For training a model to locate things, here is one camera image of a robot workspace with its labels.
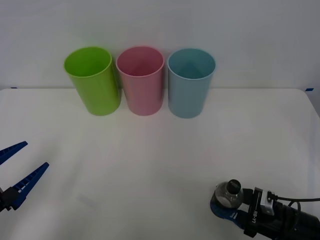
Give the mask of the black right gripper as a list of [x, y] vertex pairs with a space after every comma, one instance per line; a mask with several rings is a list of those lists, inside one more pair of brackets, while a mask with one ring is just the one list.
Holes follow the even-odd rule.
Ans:
[[298, 237], [298, 211], [289, 205], [277, 200], [271, 200], [271, 214], [266, 213], [261, 206], [263, 191], [259, 188], [243, 188], [243, 203], [248, 205], [248, 213], [239, 208], [225, 207], [218, 200], [215, 191], [210, 200], [212, 213], [220, 219], [230, 221], [244, 230], [250, 237], [260, 234], [267, 238], [297, 238]]

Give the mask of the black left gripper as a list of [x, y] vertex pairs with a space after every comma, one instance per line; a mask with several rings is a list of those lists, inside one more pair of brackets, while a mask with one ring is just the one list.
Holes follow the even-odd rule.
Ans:
[[[27, 145], [28, 143], [26, 141], [22, 141], [0, 150], [0, 165], [2, 165]], [[45, 162], [28, 176], [5, 191], [0, 188], [0, 212], [2, 212], [4, 209], [7, 211], [10, 209], [17, 210], [26, 200], [27, 195], [30, 193], [49, 166], [49, 163]]]

